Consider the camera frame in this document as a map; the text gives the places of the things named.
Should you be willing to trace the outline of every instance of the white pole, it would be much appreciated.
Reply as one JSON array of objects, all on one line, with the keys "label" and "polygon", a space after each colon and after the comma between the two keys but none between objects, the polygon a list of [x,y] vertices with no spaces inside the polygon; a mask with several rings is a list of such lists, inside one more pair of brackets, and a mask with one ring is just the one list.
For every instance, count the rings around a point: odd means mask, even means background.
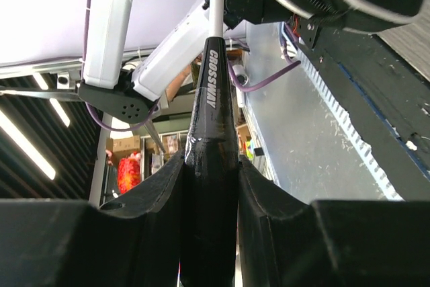
[{"label": "white pole", "polygon": [[209,0],[209,37],[224,36],[224,0]]}]

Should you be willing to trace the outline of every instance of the gray metal panel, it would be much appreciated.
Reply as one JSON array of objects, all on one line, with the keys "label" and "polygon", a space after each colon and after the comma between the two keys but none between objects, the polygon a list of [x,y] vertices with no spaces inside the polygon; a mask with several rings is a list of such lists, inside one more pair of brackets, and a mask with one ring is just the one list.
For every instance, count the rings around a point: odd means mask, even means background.
[{"label": "gray metal panel", "polygon": [[[284,68],[277,25],[247,26],[250,84]],[[259,91],[248,106],[279,185],[299,200],[385,199],[374,177],[302,68]]]},{"label": "gray metal panel", "polygon": [[430,0],[427,0],[423,15],[416,23],[387,30],[380,36],[430,80]]}]

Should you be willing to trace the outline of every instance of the purple cable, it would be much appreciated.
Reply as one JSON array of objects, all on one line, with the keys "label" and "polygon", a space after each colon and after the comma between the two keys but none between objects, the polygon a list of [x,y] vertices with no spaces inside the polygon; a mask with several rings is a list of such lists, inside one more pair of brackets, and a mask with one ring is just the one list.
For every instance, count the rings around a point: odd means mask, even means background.
[{"label": "purple cable", "polygon": [[116,131],[116,132],[126,132],[126,131],[133,131],[138,130],[141,126],[146,124],[149,121],[150,116],[154,113],[155,108],[157,107],[158,101],[155,102],[154,106],[149,110],[148,117],[146,117],[144,122],[141,122],[140,124],[137,124],[133,127],[130,127],[128,129],[115,129],[112,127],[109,127],[108,125],[104,124],[98,117],[97,112],[95,111],[94,107],[90,106],[88,103],[85,103],[87,105],[88,112],[90,116],[94,119],[95,123],[101,126],[102,128],[109,130],[109,131]]},{"label": "purple cable", "polygon": [[[87,59],[87,46],[88,46],[88,31],[89,31],[89,9],[91,8],[91,0],[87,0],[87,8],[85,10],[85,28],[84,28],[84,41],[83,41],[83,54],[82,54],[82,70],[81,70],[81,80],[83,80],[83,68],[85,66],[85,60]],[[103,129],[109,130],[109,131],[116,131],[116,132],[125,132],[125,131],[133,131],[139,129],[141,126],[144,126],[149,120],[150,116],[154,113],[155,108],[157,107],[158,100],[155,102],[154,106],[149,110],[148,116],[146,119],[141,122],[140,124],[137,124],[133,127],[130,127],[129,129],[115,129],[107,124],[104,124],[97,115],[97,112],[95,111],[95,108],[91,106],[89,103],[85,102],[85,105],[87,106],[87,110],[89,115],[94,119],[95,123],[101,126]]]},{"label": "purple cable", "polygon": [[243,48],[246,48],[247,50],[249,50],[248,44],[245,42],[242,42],[242,40],[240,40],[239,38],[232,38],[232,40],[238,42]]},{"label": "purple cable", "polygon": [[264,80],[264,81],[262,81],[260,83],[257,83],[256,85],[253,85],[251,87],[244,87],[243,85],[241,85],[241,83],[239,82],[237,76],[234,73],[233,66],[232,66],[231,62],[228,60],[227,63],[228,63],[228,72],[230,73],[230,77],[232,79],[232,82],[233,82],[234,86],[237,87],[242,92],[246,93],[246,92],[257,91],[258,89],[261,89],[262,87],[265,87],[269,83],[271,83],[271,82],[275,81],[276,79],[280,78],[285,73],[290,72],[292,69],[298,67],[301,62],[299,60],[297,60],[296,62],[291,63],[290,65],[288,65],[284,69],[280,70],[279,72],[277,72],[277,73],[273,74],[272,76],[268,77],[266,80]]},{"label": "purple cable", "polygon": [[285,27],[285,33],[288,35],[288,37],[290,37],[290,40],[292,40],[294,43],[298,42],[298,37],[296,35],[294,35],[293,30],[291,29],[290,25],[288,25],[287,23],[283,23],[284,27]]}]

